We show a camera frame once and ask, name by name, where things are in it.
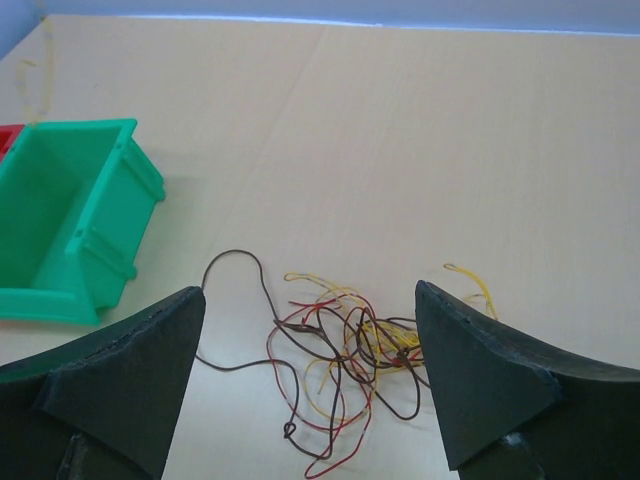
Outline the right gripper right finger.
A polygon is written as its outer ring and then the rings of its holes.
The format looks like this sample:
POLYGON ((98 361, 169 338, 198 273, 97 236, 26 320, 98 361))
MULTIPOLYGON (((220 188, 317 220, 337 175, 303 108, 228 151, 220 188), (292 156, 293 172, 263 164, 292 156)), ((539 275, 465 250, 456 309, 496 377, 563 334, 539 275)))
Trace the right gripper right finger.
POLYGON ((416 322, 450 470, 462 479, 636 479, 639 372, 562 350, 438 286, 416 322))

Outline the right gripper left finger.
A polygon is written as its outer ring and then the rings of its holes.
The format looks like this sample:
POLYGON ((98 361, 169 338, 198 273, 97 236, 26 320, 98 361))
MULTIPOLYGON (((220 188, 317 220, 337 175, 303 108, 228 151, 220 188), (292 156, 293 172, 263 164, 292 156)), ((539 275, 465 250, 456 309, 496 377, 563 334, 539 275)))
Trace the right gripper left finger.
POLYGON ((4 479, 159 479, 205 314, 186 287, 1 368, 4 479))

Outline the green bin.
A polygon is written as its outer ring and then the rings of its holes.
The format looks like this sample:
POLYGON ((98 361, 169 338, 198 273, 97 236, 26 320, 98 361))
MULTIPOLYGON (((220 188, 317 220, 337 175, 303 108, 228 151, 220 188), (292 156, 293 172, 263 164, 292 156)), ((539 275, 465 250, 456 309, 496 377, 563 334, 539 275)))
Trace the green bin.
POLYGON ((137 275, 164 180, 134 119, 23 128, 1 163, 1 316, 95 325, 137 275))

